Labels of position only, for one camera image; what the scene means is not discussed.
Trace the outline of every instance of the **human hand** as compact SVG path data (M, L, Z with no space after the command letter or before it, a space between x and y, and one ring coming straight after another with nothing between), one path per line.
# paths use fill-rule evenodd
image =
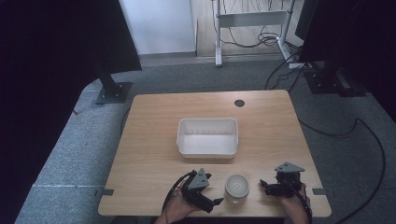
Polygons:
M180 188L176 188L171 199L163 209L163 213L157 218L154 224L170 224L183 219L194 211L200 211L200 209L186 202Z
M305 188L306 184L302 183L303 187L300 189L299 193L306 199L309 204L310 199L306 196ZM305 212L304 205L297 196L287 197L277 197L282 204L283 209L285 209L286 215L291 219L293 224L306 224L308 223L308 216Z

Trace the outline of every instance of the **wooden floor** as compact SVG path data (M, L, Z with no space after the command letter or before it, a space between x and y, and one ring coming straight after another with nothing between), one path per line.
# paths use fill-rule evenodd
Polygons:
M215 55L216 29L214 17L216 15L216 1L191 0L191 12L196 32L196 48L198 57L213 57ZM294 45L302 45L303 41L295 36L295 28L300 17L304 0L296 0L287 40ZM264 11L281 10L282 0L220 0L221 14L253 13ZM283 0L283 10L287 10L290 0ZM235 42L240 45L255 45L259 42L258 36L264 33L280 34L280 25L273 26L250 26L237 28L222 28L221 40ZM260 44L254 48L242 48L233 44L222 44L222 55L254 55L280 53L277 45L266 46Z

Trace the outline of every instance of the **white metal frame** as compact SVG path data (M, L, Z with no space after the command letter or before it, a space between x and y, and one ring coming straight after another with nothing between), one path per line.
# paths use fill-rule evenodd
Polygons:
M283 57L287 60L287 63L293 63L293 59L290 57L289 51L285 46L286 35L289 30L289 24L291 15L293 13L294 1L290 1L290 6L287 11L269 11L269 12L258 12L258 13L244 13L244 14L220 14L220 0L217 0L216 6L216 67L222 66L221 59L221 38L220 28L228 27L241 27L241 26L258 26L258 25L278 25L282 24L282 35L278 39L277 44L282 51Z

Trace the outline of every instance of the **carpeted floor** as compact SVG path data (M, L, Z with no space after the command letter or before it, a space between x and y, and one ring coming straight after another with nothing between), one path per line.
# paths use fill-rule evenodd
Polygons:
M95 105L99 80L81 93L72 114L18 216L17 223L110 223L97 208L100 192L120 141L122 118L137 94L264 90L266 79L282 61L234 62L216 68L213 63L145 67L143 71L113 75L116 81L134 83L121 105ZM286 74L283 66L270 80ZM298 72L280 81L276 89L288 90ZM396 124L376 99L343 98L337 94L313 95L300 75L290 97L300 120L326 133L346 133L355 119L363 120L377 135L387 167L371 202L345 223L393 223L396 195ZM304 136L332 207L332 215L314 223L335 223L370 197L380 179L381 149L372 133L358 122L344 137L320 134L302 125ZM149 222L140 217L139 223Z

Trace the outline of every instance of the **person's left hand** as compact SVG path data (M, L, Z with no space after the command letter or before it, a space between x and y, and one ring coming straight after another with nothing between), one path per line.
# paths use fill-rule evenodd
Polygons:
M163 209L163 213L155 221L155 224L170 224L183 219L194 211L200 211L200 209L187 203L183 199L180 188L177 188L168 204L165 206L165 209Z

